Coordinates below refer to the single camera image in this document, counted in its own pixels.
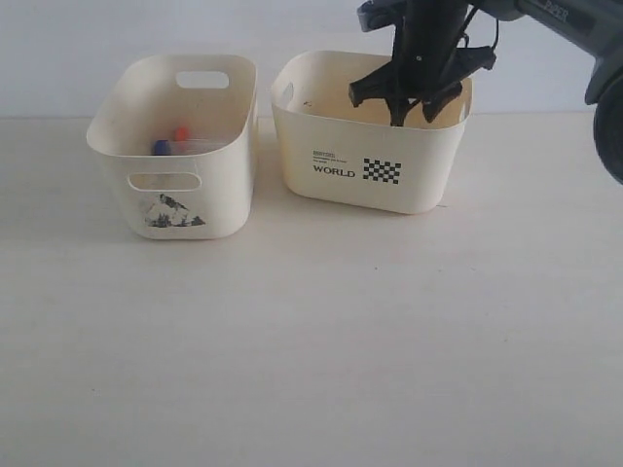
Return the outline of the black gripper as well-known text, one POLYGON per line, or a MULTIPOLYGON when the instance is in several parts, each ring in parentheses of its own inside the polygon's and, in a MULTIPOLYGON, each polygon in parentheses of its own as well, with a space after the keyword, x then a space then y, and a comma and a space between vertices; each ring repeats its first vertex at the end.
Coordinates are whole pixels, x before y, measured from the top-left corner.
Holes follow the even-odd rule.
POLYGON ((410 111, 421 106, 432 123, 463 91, 452 71, 458 43, 478 12, 466 1, 407 1, 396 24, 392 62, 348 85, 353 107, 369 99, 389 99, 390 124, 403 126, 410 111))

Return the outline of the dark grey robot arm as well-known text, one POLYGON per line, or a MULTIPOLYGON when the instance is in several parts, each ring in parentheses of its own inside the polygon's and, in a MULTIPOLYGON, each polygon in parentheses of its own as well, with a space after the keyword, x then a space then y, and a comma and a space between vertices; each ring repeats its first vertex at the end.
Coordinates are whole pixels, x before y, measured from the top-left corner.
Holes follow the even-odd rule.
POLYGON ((484 14, 497 26, 529 18, 591 60, 583 102, 594 109, 592 134, 600 163, 622 180, 622 4, 619 1, 365 1, 357 9, 364 32, 392 27, 386 63, 352 81, 352 107, 382 101, 391 126, 412 109, 432 123, 462 83, 494 68, 499 41, 473 47, 468 28, 484 14))

